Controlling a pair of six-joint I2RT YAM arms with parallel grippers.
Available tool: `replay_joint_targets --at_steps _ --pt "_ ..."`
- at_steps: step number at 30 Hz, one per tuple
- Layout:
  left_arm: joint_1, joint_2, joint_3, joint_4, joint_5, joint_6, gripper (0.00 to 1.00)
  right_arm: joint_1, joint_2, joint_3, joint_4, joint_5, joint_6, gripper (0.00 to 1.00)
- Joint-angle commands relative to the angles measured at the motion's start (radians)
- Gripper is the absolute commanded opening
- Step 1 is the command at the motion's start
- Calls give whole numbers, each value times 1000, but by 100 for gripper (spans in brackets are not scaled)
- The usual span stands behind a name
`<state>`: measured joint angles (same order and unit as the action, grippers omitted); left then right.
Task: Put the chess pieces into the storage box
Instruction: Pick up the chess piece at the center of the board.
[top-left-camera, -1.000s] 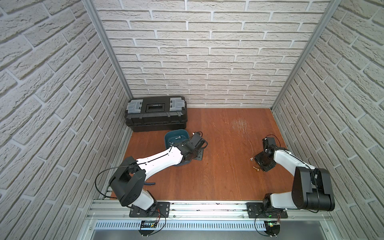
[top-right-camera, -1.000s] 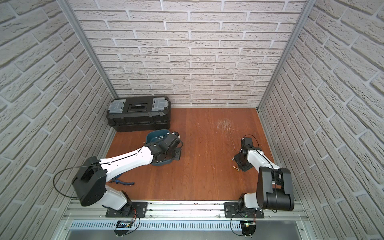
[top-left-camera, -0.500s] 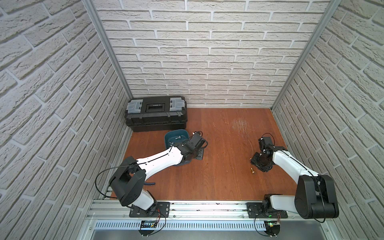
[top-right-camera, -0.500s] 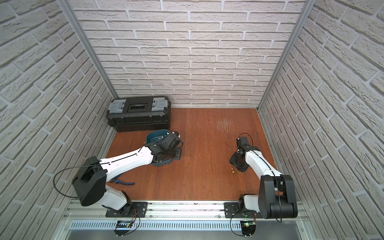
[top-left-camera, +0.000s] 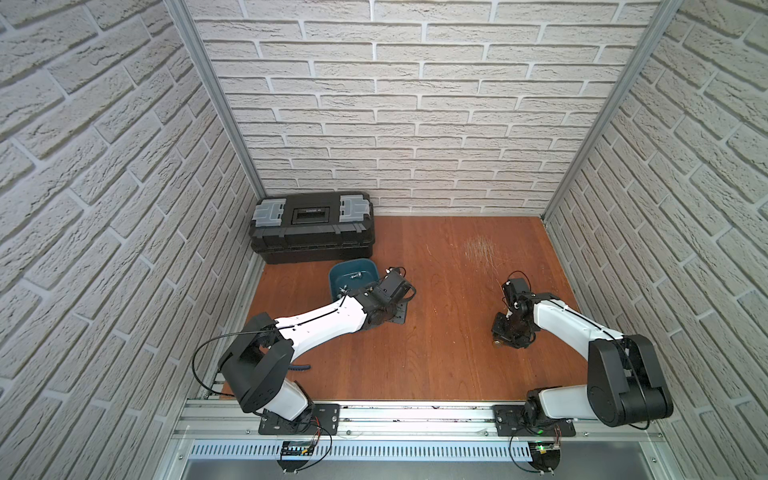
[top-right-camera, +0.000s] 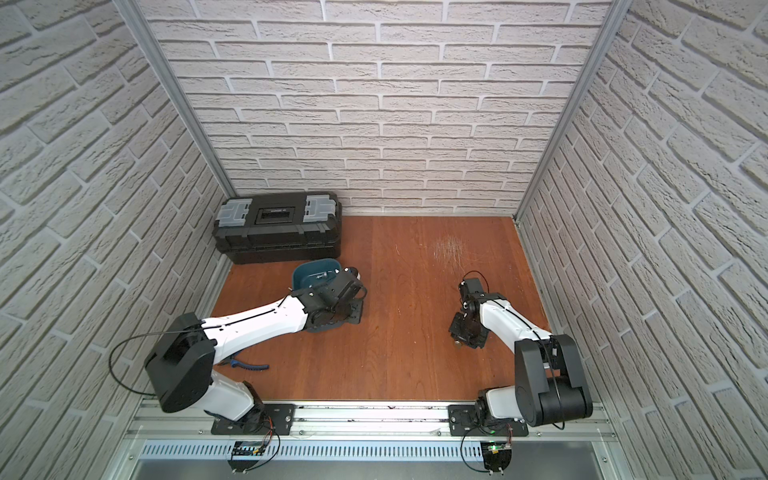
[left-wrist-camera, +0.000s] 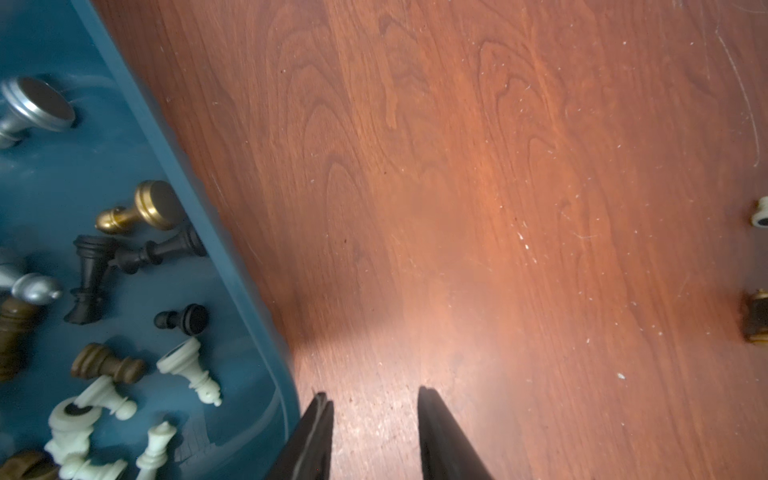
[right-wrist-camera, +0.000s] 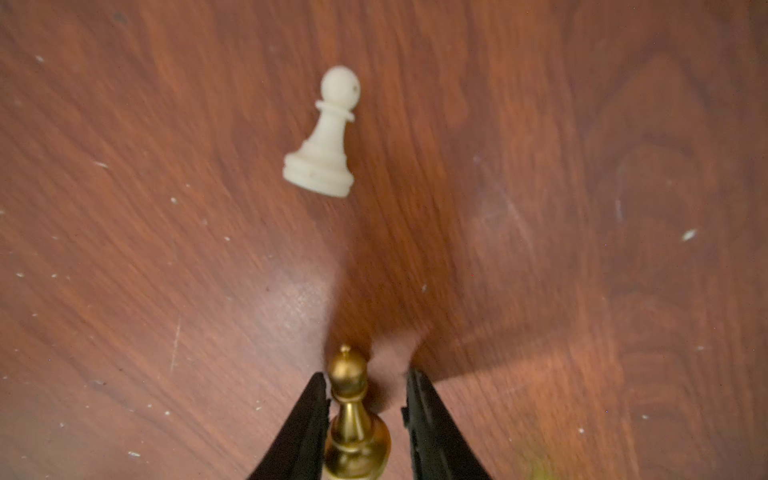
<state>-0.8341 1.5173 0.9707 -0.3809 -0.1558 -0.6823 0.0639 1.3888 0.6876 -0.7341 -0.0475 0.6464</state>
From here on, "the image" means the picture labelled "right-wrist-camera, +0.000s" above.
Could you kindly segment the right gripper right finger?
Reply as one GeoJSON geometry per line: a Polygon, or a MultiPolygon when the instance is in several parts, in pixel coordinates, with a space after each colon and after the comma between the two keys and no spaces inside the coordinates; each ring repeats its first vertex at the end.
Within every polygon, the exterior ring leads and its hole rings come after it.
{"type": "Polygon", "coordinates": [[[409,434],[413,478],[490,480],[430,379],[418,369],[410,369],[406,377],[401,414],[409,434]]]}

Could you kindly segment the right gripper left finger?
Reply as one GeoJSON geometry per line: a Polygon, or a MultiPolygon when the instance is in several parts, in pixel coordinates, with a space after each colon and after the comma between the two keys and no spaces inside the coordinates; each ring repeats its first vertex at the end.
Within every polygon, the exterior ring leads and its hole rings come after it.
{"type": "Polygon", "coordinates": [[[316,372],[248,480],[319,480],[329,409],[325,377],[316,372]]]}

